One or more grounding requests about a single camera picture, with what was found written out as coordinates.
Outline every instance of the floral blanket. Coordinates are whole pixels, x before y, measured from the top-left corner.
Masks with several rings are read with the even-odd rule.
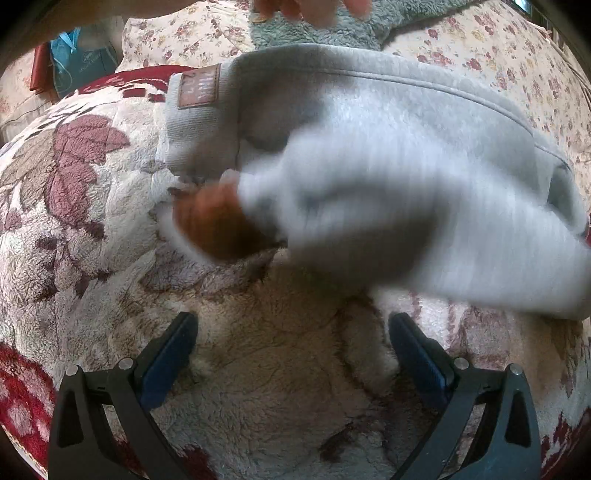
[[[500,5],[475,5],[428,25],[424,39],[421,30],[408,34],[424,47],[394,42],[392,49],[421,61],[445,58],[445,67],[496,82],[556,136],[586,194],[591,115],[577,107],[583,94],[564,61],[541,37],[532,43],[534,32]],[[476,33],[470,22],[480,25]],[[504,40],[513,38],[511,29],[516,39]],[[446,50],[460,32],[483,38],[471,60]],[[516,52],[515,59],[494,57],[495,48]],[[522,77],[507,66],[520,62]],[[589,321],[549,321],[390,288],[353,294],[292,265],[283,250],[207,268],[172,251],[154,209],[180,187],[165,168],[159,134],[168,78],[182,70],[102,79],[53,106],[0,152],[0,425],[39,475],[47,477],[65,369],[110,368],[188,310],[199,317],[197,346],[153,415],[195,478],[388,479],[433,419],[399,375],[387,341],[384,321],[399,311],[452,355],[480,367],[524,367],[550,479],[591,421]],[[108,414],[122,456],[140,471]],[[471,422],[449,468],[474,432]]]

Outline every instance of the gray sweatshirt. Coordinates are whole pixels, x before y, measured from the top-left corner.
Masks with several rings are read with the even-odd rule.
[[[591,313],[572,173],[496,92],[325,46],[247,54],[197,79],[193,101],[183,97],[190,76],[170,82],[169,167],[207,178],[243,170],[245,213],[295,261],[360,286]]]

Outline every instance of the brown leather label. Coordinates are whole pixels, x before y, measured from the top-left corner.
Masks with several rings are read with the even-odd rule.
[[[210,67],[184,72],[178,86],[178,107],[190,108],[216,102],[220,67],[221,65],[218,63]]]

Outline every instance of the blue gripper pad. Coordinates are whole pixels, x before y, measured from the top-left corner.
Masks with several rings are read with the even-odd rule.
[[[161,337],[152,340],[140,353],[135,385],[144,410],[162,405],[179,371],[189,363],[198,331],[197,317],[182,312]]]
[[[443,348],[429,339],[406,313],[389,318],[392,347],[409,373],[423,403],[443,411],[451,398],[454,373]]]

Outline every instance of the finger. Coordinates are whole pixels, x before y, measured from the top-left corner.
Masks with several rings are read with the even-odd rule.
[[[367,18],[371,13],[372,0],[343,0],[349,13],[357,18]]]
[[[228,169],[222,173],[220,183],[238,183],[240,181],[240,172]]]
[[[178,187],[167,188],[168,193],[170,194],[170,196],[174,200],[181,199],[181,198],[187,197],[189,195],[192,195],[197,190],[199,190],[199,187],[197,185],[187,185],[187,186],[183,186],[181,188],[178,188]]]
[[[255,10],[267,18],[271,18],[280,6],[281,0],[255,0]]]
[[[300,6],[296,0],[283,0],[281,3],[281,13],[288,20],[299,20]]]
[[[296,0],[304,19],[317,28],[327,28],[335,23],[338,0]]]

